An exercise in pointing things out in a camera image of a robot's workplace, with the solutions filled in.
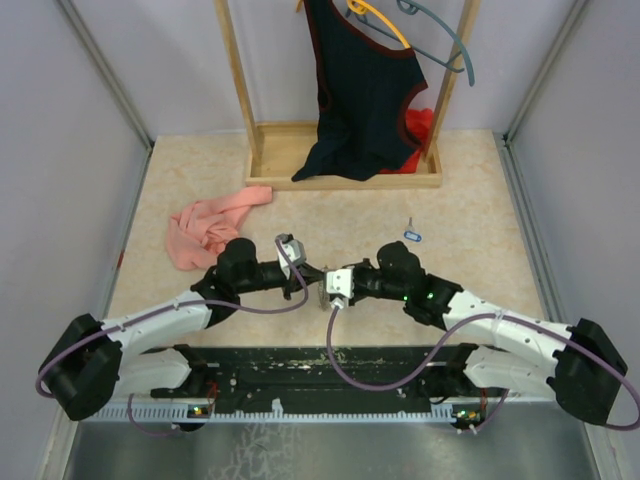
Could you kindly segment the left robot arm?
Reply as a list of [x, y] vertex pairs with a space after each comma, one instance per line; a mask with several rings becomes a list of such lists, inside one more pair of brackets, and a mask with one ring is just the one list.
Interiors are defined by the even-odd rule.
[[158, 389], [201, 394], [207, 371], [169, 341], [218, 325], [238, 311], [267, 314], [265, 308], [242, 305], [246, 293], [278, 289], [289, 300], [322, 281], [323, 271], [307, 262], [299, 240], [279, 235], [275, 247], [276, 259], [261, 262], [251, 240], [235, 239], [200, 281], [167, 302], [119, 318], [77, 316], [41, 364], [37, 393], [56, 400], [72, 421], [89, 418], [118, 396]]

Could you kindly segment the large keyring with small rings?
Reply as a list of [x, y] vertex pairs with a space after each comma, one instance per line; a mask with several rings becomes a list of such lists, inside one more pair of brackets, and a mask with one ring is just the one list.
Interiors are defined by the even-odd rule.
[[321, 272], [322, 272], [321, 278], [317, 283], [319, 308], [322, 311], [328, 311], [331, 308], [330, 295], [327, 293], [327, 290], [326, 290], [326, 274], [328, 271], [329, 271], [329, 267], [325, 265], [321, 269]]

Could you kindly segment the blue tagged key bunch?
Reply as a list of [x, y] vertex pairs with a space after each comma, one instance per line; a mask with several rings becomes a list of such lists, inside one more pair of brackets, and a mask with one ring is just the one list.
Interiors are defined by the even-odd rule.
[[404, 229], [403, 237], [406, 240], [409, 240], [414, 243], [420, 243], [422, 241], [422, 236], [415, 230], [413, 226], [413, 218], [410, 217], [408, 219], [407, 225]]

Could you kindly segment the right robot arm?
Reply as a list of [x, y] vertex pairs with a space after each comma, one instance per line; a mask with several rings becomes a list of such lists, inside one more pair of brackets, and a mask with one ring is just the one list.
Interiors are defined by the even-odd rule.
[[578, 420], [607, 425], [628, 367], [598, 323], [519, 316], [427, 272], [401, 242], [383, 246], [375, 262], [364, 259], [351, 268], [352, 303], [400, 301], [417, 323], [476, 340], [446, 372], [454, 393], [511, 390], [553, 399]]

